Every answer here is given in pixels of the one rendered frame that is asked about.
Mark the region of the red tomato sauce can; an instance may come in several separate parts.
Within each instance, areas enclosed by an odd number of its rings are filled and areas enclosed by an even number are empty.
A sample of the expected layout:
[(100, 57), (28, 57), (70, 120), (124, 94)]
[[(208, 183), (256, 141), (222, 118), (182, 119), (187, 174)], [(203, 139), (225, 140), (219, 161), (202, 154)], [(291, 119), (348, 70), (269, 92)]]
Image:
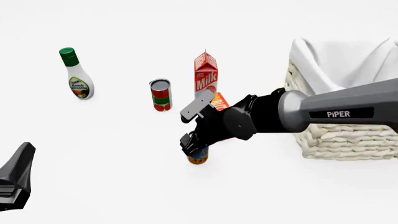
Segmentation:
[(170, 82), (164, 78), (153, 80), (149, 83), (152, 101), (155, 110), (168, 111), (172, 107), (172, 94)]

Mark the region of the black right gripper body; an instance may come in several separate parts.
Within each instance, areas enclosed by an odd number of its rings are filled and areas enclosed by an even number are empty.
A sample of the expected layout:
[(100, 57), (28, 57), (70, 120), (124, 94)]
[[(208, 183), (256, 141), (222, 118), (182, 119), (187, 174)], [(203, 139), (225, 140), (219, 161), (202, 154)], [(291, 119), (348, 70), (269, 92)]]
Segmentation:
[(180, 146), (186, 156), (197, 156), (199, 150), (220, 141), (220, 127), (217, 124), (198, 124), (189, 134), (180, 139)]

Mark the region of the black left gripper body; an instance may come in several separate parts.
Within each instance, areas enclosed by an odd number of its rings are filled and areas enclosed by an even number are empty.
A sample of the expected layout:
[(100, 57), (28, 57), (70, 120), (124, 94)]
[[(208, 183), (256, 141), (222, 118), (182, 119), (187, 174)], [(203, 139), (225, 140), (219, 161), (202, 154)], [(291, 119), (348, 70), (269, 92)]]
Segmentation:
[(22, 210), (31, 193), (30, 183), (13, 183), (0, 179), (0, 212), (6, 210)]

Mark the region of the ranch dressing bottle green cap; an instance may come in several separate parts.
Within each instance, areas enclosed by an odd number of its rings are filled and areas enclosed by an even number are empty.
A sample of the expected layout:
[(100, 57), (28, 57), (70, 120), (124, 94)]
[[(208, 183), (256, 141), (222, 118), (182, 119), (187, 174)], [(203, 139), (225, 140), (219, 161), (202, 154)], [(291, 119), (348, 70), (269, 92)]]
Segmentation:
[(74, 48), (62, 48), (59, 50), (59, 54), (66, 66), (68, 72), (68, 86), (72, 93), (81, 100), (91, 98), (95, 92), (94, 83), (80, 65)]

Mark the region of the white woven basket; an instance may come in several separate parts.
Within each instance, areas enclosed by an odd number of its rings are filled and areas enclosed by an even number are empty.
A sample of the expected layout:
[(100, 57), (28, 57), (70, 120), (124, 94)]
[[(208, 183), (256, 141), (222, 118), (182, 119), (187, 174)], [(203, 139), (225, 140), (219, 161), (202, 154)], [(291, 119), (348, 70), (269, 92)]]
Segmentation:
[(304, 158), (398, 157), (398, 78), (321, 95), (286, 91), (282, 123), (293, 131)]

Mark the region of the white cloth basket liner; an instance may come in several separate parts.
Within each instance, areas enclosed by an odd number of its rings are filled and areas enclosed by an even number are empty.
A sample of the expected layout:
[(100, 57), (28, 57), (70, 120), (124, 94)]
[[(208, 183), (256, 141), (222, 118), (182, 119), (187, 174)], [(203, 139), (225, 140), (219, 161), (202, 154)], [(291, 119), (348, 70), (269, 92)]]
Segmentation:
[(293, 40), (285, 89), (308, 96), (398, 78), (398, 39)]

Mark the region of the orange printed food box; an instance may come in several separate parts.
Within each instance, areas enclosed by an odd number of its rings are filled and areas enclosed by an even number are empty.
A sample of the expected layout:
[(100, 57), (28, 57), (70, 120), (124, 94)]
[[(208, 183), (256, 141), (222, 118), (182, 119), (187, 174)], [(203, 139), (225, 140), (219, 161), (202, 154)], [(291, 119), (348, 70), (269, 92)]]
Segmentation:
[(228, 102), (224, 99), (221, 93), (215, 93), (215, 97), (211, 101), (211, 105), (218, 111), (222, 111), (229, 108)]

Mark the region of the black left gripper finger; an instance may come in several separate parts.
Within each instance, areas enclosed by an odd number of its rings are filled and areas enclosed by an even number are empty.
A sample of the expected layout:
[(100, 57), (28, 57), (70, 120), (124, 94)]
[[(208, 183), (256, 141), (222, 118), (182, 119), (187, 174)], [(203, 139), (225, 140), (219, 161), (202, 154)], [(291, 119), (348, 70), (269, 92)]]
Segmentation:
[(35, 147), (24, 142), (11, 158), (0, 167), (0, 187), (14, 186), (25, 192), (31, 192), (30, 172), (35, 154)]

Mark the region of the alphabet soup can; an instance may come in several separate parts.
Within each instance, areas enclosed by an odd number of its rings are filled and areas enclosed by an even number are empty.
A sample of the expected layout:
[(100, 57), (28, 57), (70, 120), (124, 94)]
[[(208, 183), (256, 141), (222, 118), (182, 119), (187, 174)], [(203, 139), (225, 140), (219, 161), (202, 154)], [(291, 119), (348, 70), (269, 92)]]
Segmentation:
[(191, 156), (187, 156), (191, 164), (204, 164), (208, 160), (209, 147), (196, 150)]

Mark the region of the red milk carton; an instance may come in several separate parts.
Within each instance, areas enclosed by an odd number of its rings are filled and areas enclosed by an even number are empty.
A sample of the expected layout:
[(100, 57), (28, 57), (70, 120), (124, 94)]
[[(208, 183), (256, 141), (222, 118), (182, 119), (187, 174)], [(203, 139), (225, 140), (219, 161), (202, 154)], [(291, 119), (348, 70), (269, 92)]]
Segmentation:
[(195, 98), (204, 91), (217, 92), (218, 66), (216, 59), (207, 52), (199, 55), (194, 61), (194, 87)]

